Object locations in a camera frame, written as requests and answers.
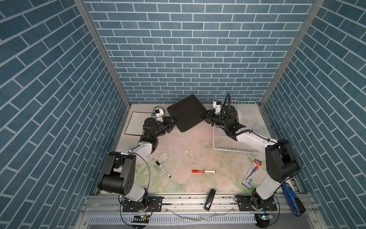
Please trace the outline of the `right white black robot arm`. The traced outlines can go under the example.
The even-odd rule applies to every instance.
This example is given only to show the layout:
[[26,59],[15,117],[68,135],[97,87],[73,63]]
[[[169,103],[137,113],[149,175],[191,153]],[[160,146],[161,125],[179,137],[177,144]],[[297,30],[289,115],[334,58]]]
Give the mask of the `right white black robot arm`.
[[218,114],[214,109],[207,110],[201,112],[200,116],[211,126],[224,130],[231,139],[265,153],[267,174],[261,184],[252,191],[251,202],[254,209],[266,208],[280,186],[300,172],[302,164],[299,163],[289,141],[267,138],[247,129],[238,122],[233,106],[224,106]]

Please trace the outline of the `blue black box cutter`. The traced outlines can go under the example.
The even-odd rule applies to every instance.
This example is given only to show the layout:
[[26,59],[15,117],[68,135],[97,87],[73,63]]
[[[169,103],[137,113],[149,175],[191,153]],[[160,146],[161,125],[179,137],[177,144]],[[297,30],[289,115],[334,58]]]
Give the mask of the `blue black box cutter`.
[[302,214],[304,214],[306,211],[302,201],[297,197],[296,193],[292,190],[289,184],[283,183],[281,188],[293,213],[298,217],[302,216]]

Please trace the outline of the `black remote control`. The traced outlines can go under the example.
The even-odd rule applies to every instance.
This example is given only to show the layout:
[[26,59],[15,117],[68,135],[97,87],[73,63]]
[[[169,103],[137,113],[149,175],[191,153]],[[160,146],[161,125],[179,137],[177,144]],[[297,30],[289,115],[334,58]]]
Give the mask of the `black remote control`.
[[206,199],[206,203],[205,203],[205,206],[204,206],[204,209],[206,211],[209,211],[210,208],[211,208],[211,205],[213,203],[213,200],[214,200],[214,197],[215,197],[215,194],[216,194],[216,190],[215,189],[211,189],[209,194],[208,194],[208,197]]

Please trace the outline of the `red marker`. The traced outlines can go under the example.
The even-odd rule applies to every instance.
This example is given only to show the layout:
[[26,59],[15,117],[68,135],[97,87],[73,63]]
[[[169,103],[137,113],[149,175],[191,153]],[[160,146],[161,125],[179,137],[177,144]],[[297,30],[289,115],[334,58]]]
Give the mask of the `red marker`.
[[216,173],[216,170],[192,170],[192,173]]

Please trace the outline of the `black square plate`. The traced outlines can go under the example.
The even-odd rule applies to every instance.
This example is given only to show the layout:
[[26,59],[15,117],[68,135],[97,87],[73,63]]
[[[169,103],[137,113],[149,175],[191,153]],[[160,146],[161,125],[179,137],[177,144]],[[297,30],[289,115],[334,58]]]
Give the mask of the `black square plate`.
[[176,126],[183,133],[201,123],[205,119],[201,113],[205,113],[207,109],[194,94],[191,94],[169,106],[167,111],[170,116],[178,118]]

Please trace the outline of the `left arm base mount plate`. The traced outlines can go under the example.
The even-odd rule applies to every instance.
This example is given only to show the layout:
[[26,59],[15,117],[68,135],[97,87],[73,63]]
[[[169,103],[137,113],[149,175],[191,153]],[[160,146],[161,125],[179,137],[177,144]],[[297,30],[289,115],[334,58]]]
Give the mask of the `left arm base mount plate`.
[[141,202],[122,201],[123,212],[161,212],[163,203],[162,196],[149,196],[143,198]]

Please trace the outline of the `aluminium front rail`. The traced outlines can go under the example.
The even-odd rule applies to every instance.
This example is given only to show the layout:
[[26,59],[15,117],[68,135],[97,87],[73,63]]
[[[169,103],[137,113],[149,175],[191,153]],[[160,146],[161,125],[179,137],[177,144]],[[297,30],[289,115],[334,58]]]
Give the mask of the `aluminium front rail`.
[[[225,213],[231,210],[231,213],[239,212],[239,205],[235,202],[236,193],[217,193],[214,197],[210,211],[204,210],[207,194],[153,194],[153,196],[161,196],[160,204],[161,213],[168,213],[169,210],[175,213]],[[101,194],[96,196],[88,196],[83,206],[82,214],[116,214],[119,210],[120,202],[118,195]]]

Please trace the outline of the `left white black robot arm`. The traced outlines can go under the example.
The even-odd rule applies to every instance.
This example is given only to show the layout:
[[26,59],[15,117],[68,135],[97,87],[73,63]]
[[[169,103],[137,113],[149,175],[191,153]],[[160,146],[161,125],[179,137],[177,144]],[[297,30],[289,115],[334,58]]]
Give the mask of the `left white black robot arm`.
[[108,154],[97,183],[98,189],[121,195],[130,201],[135,211],[147,210],[148,190],[134,184],[136,160],[153,153],[158,145],[158,137],[170,133],[178,120],[178,117],[172,116],[165,116],[162,121],[147,118],[143,125],[143,135],[136,146]]

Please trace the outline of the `black capped white marker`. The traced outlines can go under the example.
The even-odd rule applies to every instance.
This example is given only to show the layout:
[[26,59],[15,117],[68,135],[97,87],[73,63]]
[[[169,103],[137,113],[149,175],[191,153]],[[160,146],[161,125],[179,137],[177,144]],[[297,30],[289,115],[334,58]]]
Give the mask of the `black capped white marker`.
[[161,163],[160,162],[158,162],[158,161],[156,161],[155,162],[156,164],[157,164],[157,166],[169,177],[169,178],[171,178],[172,176],[171,176],[171,174],[161,165]]

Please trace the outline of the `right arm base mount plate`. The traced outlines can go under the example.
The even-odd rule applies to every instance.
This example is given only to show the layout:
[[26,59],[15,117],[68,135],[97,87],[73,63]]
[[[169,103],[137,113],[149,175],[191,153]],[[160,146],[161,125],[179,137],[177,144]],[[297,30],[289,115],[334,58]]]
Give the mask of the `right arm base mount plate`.
[[243,196],[235,195],[235,202],[238,204],[240,211],[264,211],[264,210],[277,210],[277,205],[273,197],[267,200],[262,200],[258,196]]

